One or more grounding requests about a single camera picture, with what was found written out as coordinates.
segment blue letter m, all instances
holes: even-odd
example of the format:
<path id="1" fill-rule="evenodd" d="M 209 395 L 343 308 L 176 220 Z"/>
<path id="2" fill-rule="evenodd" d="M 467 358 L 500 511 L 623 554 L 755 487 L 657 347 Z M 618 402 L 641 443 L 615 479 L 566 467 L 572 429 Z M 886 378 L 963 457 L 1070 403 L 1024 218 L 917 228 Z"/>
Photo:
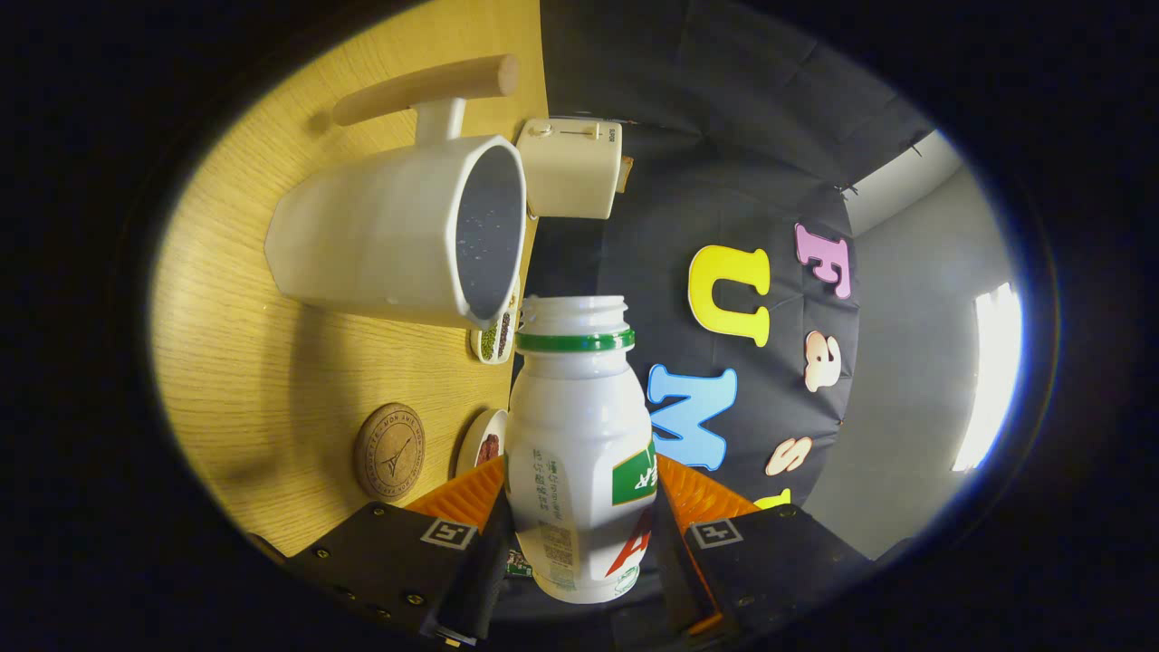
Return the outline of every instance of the blue letter m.
<path id="1" fill-rule="evenodd" d="M 736 372 L 726 369 L 719 379 L 699 379 L 675 376 L 663 365 L 653 366 L 648 373 L 648 401 L 661 403 L 669 397 L 683 397 L 684 401 L 653 412 L 651 420 L 653 426 L 677 439 L 663 439 L 653 433 L 656 453 L 685 467 L 705 467 L 709 471 L 720 469 L 728 444 L 700 425 L 732 408 L 736 402 Z"/>

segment yellow letter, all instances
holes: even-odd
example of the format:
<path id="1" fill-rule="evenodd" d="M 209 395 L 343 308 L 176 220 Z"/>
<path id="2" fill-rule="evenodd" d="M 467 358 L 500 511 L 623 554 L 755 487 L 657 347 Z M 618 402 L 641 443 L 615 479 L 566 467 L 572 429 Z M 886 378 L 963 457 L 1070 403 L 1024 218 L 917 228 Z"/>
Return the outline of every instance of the yellow letter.
<path id="1" fill-rule="evenodd" d="M 739 280 L 756 287 L 757 293 L 767 294 L 770 277 L 765 250 L 750 254 L 708 244 L 692 256 L 688 265 L 688 305 L 697 321 L 715 334 L 752 338 L 758 347 L 765 346 L 768 343 L 768 308 L 760 306 L 752 314 L 721 309 L 713 301 L 713 284 L 717 278 Z"/>
<path id="2" fill-rule="evenodd" d="M 768 510 L 770 507 L 777 507 L 778 505 L 788 505 L 792 503 L 793 495 L 789 493 L 789 489 L 785 488 L 785 491 L 780 496 L 770 496 L 761 498 L 757 503 L 753 503 L 757 507 L 761 510 Z"/>

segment green label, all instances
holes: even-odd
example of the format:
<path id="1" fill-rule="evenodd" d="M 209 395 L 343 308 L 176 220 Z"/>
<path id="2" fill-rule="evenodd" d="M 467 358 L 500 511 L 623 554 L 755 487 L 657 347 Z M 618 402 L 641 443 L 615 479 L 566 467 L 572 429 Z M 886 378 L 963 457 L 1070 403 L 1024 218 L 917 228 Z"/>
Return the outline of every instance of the green label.
<path id="1" fill-rule="evenodd" d="M 612 505 L 624 505 L 656 493 L 656 445 L 612 469 Z"/>

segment green bottle ring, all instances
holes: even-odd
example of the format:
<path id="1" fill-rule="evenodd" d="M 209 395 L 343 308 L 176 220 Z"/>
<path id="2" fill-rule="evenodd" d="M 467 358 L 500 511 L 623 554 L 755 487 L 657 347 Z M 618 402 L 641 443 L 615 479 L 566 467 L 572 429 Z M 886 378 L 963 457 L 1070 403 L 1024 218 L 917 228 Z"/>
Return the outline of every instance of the green bottle ring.
<path id="1" fill-rule="evenodd" d="M 589 353 L 622 350 L 636 344 L 632 329 L 603 336 L 530 336 L 515 335 L 516 349 L 539 353 Z"/>

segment wooden table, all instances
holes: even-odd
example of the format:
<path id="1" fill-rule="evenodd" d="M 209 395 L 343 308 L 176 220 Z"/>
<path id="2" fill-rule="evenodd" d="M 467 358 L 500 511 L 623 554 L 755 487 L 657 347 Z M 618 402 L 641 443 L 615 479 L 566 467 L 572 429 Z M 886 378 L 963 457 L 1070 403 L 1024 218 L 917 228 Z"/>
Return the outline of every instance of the wooden table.
<path id="1" fill-rule="evenodd" d="M 350 127 L 334 102 L 371 83 L 512 52 L 513 96 L 471 100 L 464 135 L 513 139 L 547 116 L 535 0 L 438 0 L 358 34 L 290 75 L 210 151 L 176 203 L 151 305 L 156 381 L 177 442 L 226 513 L 294 555 L 370 498 L 352 469 L 363 420 L 388 402 L 415 409 L 427 453 L 406 505 L 446 482 L 472 419 L 506 408 L 511 362 L 484 366 L 467 331 L 370 318 L 278 293 L 263 254 L 274 206 L 338 162 L 413 142 L 415 112 Z M 527 221 L 526 280 L 535 222 Z"/>

